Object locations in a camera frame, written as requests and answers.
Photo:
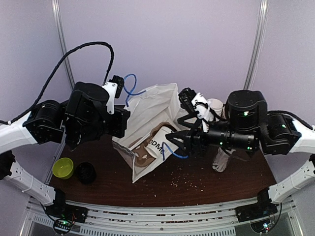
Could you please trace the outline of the single brown pulp cup carrier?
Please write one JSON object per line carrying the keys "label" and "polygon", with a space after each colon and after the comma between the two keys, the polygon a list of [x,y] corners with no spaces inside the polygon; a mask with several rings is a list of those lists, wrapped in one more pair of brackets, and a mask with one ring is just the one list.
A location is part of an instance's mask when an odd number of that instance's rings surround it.
{"label": "single brown pulp cup carrier", "polygon": [[145,146],[149,143],[149,141],[153,138],[153,136],[157,133],[157,131],[162,127],[167,126],[173,130],[173,132],[177,131],[178,129],[171,125],[169,122],[162,122],[155,128],[151,130],[151,132],[141,138],[136,139],[131,144],[129,144],[129,148],[132,152],[135,153],[135,165],[139,168],[146,168],[147,166],[151,165],[155,161],[160,161],[161,159],[155,159],[148,152],[145,150]]}

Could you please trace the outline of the single white paper cup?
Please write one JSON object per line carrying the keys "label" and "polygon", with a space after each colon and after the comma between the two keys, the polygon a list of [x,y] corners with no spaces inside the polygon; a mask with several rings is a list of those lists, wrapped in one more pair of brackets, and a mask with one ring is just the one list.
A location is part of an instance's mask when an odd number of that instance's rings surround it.
{"label": "single white paper cup", "polygon": [[167,134],[173,133],[173,130],[167,126],[162,126],[149,143],[145,146],[145,150],[155,159],[164,161],[172,151],[175,152],[178,147],[166,139]]}

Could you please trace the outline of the stack of paper cups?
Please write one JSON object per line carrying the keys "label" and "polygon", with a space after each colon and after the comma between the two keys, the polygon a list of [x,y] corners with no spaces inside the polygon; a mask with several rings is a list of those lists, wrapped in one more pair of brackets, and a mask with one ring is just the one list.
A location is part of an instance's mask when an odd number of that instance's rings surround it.
{"label": "stack of paper cups", "polygon": [[215,98],[210,98],[207,100],[207,102],[210,108],[213,109],[219,117],[221,117],[223,103],[220,100],[215,99]]}

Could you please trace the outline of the blue checkered paper bag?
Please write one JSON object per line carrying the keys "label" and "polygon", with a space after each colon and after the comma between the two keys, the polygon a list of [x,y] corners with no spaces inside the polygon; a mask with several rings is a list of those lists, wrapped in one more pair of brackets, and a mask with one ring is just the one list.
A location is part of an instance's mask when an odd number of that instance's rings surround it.
{"label": "blue checkered paper bag", "polygon": [[131,116],[127,122],[125,136],[120,139],[113,138],[112,143],[132,169],[132,182],[135,183],[165,162],[170,155],[164,161],[155,161],[146,168],[139,168],[135,165],[136,155],[128,146],[136,139],[149,134],[162,122],[169,122],[178,129],[175,123],[180,110],[178,85],[170,83],[148,87],[144,93],[133,97],[126,109],[131,112]]}

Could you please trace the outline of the stack of black cup lids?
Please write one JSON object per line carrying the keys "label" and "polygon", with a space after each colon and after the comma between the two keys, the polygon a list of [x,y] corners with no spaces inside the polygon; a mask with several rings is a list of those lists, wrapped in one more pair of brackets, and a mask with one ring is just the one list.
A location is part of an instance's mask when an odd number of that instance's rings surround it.
{"label": "stack of black cup lids", "polygon": [[96,179],[95,168],[89,162],[80,163],[75,169],[75,174],[82,184],[91,184]]}

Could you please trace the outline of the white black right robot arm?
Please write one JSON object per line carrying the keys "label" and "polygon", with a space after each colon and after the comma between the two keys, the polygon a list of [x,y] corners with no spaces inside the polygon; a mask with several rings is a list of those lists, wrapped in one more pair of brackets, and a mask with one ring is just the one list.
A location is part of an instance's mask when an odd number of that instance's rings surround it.
{"label": "white black right robot arm", "polygon": [[293,113],[270,111],[259,91],[233,91],[220,117],[202,94],[190,88],[179,93],[180,105],[187,115],[178,119],[185,127],[166,135],[186,156],[202,154],[209,146],[222,150],[239,149],[246,153],[261,150],[264,154],[309,153],[309,160],[281,183],[260,191],[252,212],[264,216],[272,207],[300,190],[315,178],[315,128]]}

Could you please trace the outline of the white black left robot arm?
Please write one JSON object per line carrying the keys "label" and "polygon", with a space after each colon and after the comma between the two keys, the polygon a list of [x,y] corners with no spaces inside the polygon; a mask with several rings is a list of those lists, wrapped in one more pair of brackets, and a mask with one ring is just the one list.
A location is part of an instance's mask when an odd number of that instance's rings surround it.
{"label": "white black left robot arm", "polygon": [[64,192],[25,171],[12,150],[47,142],[65,142],[71,149],[76,149],[82,143],[99,140],[104,134],[122,138],[130,112],[115,105],[114,100],[119,98],[123,87],[121,77],[103,86],[77,82],[67,101],[46,100],[16,121],[1,125],[1,179],[13,183],[42,205],[51,206],[59,218],[67,218],[71,208],[65,203]]}

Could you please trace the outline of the glass of wrapped straws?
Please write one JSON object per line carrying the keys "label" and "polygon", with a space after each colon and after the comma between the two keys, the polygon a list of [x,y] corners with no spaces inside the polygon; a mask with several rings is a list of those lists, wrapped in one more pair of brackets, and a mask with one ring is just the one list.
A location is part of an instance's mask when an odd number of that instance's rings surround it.
{"label": "glass of wrapped straws", "polygon": [[223,172],[226,169],[233,152],[233,149],[224,151],[222,148],[218,148],[218,153],[212,162],[212,168],[216,172]]}

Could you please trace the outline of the green bowl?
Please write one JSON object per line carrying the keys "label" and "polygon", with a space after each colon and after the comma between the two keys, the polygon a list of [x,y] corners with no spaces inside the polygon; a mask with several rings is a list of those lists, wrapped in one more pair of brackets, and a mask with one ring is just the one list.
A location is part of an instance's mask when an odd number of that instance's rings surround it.
{"label": "green bowl", "polygon": [[74,173],[74,164],[70,158],[60,158],[52,168],[53,175],[60,179],[69,179]]}

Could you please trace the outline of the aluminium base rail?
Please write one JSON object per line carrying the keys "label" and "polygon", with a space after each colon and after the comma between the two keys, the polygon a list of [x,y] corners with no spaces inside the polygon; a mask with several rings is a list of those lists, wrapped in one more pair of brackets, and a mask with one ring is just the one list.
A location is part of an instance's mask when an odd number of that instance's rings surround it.
{"label": "aluminium base rail", "polygon": [[[255,202],[250,198],[199,206],[122,207],[67,201],[88,210],[85,223],[75,222],[67,236],[303,236],[291,197],[283,202],[275,229],[266,234],[256,233],[251,224],[273,216],[239,222],[236,207]],[[38,201],[30,197],[18,236],[57,236],[52,225]]]}

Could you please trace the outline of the left aluminium frame post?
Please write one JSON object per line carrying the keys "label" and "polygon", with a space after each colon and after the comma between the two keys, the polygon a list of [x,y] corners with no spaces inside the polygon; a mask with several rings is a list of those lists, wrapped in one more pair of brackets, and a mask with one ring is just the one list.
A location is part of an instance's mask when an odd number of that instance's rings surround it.
{"label": "left aluminium frame post", "polygon": [[[61,53],[62,53],[62,55],[64,55],[67,52],[67,48],[66,48],[64,31],[63,31],[62,17],[61,17],[61,11],[60,11],[60,3],[58,0],[51,0],[51,3],[52,3],[52,11],[53,11],[53,16],[54,16],[54,20],[55,20],[55,25],[57,28]],[[70,65],[69,58],[66,58],[64,60],[63,66],[65,68],[66,78],[69,82],[70,89],[73,89],[74,85],[75,85],[75,80],[73,77],[72,68]]]}

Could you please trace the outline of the aluminium frame post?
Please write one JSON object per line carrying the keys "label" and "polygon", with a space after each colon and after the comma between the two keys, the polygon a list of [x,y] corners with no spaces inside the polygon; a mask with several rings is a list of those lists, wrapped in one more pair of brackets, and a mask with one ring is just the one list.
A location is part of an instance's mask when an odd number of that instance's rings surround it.
{"label": "aluminium frame post", "polygon": [[[57,28],[61,53],[62,53],[62,55],[64,55],[67,52],[67,48],[66,48],[64,31],[63,31],[62,17],[61,17],[61,11],[60,11],[60,3],[58,0],[51,0],[51,3],[52,3],[52,11],[53,11],[53,16],[54,16],[54,20],[55,20],[55,25]],[[73,89],[74,85],[75,85],[75,80],[73,77],[72,68],[70,65],[69,58],[66,58],[64,60],[63,66],[65,68],[66,78],[69,82],[70,89]]]}
{"label": "aluminium frame post", "polygon": [[245,83],[243,89],[250,90],[252,89],[256,69],[258,67],[258,57],[263,44],[263,39],[265,35],[266,21],[267,21],[267,13],[268,13],[268,0],[260,1],[259,14],[257,19],[256,33],[253,42],[252,55],[250,59],[250,63],[247,70],[247,75],[245,79]]}

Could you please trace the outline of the right aluminium frame post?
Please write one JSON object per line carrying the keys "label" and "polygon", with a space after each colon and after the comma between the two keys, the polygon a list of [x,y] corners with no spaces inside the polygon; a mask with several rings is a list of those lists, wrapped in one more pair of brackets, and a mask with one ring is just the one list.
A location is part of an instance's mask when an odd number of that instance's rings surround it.
{"label": "right aluminium frame post", "polygon": [[250,59],[250,63],[247,70],[247,75],[245,79],[245,83],[243,89],[250,90],[252,89],[256,69],[258,67],[258,57],[263,44],[263,39],[265,35],[266,21],[267,21],[267,13],[268,13],[268,0],[260,1],[259,14],[257,19],[256,33],[253,42],[252,55]]}

